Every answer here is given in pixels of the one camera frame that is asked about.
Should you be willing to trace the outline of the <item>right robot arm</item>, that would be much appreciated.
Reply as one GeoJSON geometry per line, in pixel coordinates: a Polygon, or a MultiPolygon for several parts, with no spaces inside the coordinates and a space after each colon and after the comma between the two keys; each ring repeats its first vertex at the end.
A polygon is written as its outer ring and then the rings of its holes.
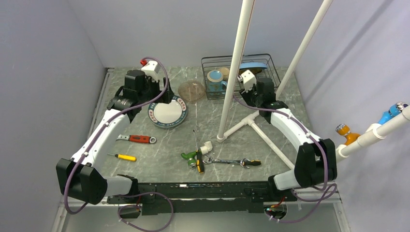
{"type": "Polygon", "coordinates": [[[273,201],[284,196],[285,190],[325,184],[337,177],[335,144],[312,133],[291,112],[287,104],[276,99],[270,78],[243,77],[240,91],[246,104],[259,111],[269,124],[279,129],[297,151],[291,171],[273,176],[266,194],[273,201]]]}

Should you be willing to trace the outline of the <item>blue plate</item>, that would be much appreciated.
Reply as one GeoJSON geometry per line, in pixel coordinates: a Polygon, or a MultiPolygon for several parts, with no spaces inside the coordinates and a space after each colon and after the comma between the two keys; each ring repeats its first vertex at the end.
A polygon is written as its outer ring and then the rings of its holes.
{"type": "Polygon", "coordinates": [[[268,66],[265,63],[261,62],[245,62],[241,63],[239,66],[240,70],[250,70],[250,69],[258,69],[258,70],[265,70],[268,66]]]}

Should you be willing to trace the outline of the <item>blue butterfly mug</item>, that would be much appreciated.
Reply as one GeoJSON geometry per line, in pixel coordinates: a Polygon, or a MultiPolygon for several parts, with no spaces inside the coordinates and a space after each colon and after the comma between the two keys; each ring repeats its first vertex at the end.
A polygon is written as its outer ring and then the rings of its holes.
{"type": "Polygon", "coordinates": [[[225,94],[223,89],[223,74],[218,70],[210,71],[207,74],[208,79],[208,92],[210,96],[221,96],[225,94]]]}

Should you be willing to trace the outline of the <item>green rimmed white plate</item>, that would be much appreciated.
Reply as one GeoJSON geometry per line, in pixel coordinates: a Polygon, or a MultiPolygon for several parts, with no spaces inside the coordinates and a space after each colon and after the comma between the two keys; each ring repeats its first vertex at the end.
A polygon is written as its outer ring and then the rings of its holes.
{"type": "Polygon", "coordinates": [[[180,125],[188,114],[185,101],[179,96],[173,96],[170,103],[151,103],[148,107],[151,122],[160,128],[170,129],[180,125]]]}

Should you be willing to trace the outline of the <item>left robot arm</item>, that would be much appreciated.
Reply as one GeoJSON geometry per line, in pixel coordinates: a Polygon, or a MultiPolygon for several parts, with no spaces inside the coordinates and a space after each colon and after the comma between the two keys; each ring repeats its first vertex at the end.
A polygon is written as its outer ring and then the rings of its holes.
{"type": "Polygon", "coordinates": [[[135,177],[123,174],[104,177],[99,169],[118,136],[143,106],[170,103],[173,96],[168,76],[163,78],[161,89],[157,71],[127,72],[124,85],[109,101],[103,118],[92,135],[69,159],[60,159],[56,165],[65,207],[69,206],[68,198],[85,204],[98,204],[109,196],[120,196],[127,203],[138,199],[138,180],[135,177]]]}

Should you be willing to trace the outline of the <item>brown glass plate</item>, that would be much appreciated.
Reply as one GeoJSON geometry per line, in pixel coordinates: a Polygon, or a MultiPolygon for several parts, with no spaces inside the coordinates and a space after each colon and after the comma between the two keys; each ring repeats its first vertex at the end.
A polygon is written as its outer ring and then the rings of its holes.
{"type": "Polygon", "coordinates": [[[185,102],[195,103],[205,95],[205,87],[197,80],[189,80],[178,87],[178,94],[185,102]]]}

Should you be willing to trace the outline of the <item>white pvc elbow fitting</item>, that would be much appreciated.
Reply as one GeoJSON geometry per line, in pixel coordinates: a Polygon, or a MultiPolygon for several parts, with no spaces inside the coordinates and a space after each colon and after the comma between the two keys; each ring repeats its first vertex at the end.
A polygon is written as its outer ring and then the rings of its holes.
{"type": "Polygon", "coordinates": [[[213,145],[211,141],[205,142],[204,145],[200,147],[200,151],[203,155],[210,153],[212,149],[213,149],[213,145]]]}

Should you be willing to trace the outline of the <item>white ceramic bowl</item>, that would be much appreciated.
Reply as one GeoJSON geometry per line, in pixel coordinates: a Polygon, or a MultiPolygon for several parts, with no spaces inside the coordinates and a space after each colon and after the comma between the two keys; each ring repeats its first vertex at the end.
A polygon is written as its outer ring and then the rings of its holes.
{"type": "Polygon", "coordinates": [[[227,67],[220,67],[218,71],[222,74],[223,80],[228,81],[230,69],[227,67]]]}

